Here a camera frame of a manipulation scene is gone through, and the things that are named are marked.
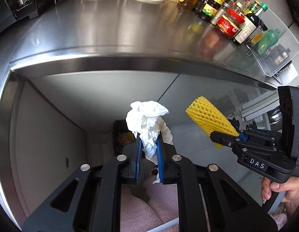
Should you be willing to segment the person's right hand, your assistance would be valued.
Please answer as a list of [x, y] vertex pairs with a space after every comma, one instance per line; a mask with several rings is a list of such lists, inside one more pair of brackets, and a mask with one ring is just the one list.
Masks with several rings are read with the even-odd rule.
[[299, 206], [299, 177], [290, 177], [287, 182], [279, 184], [264, 177], [261, 182], [261, 199], [263, 203], [270, 199], [272, 193], [285, 192], [282, 199], [288, 218], [292, 217]]

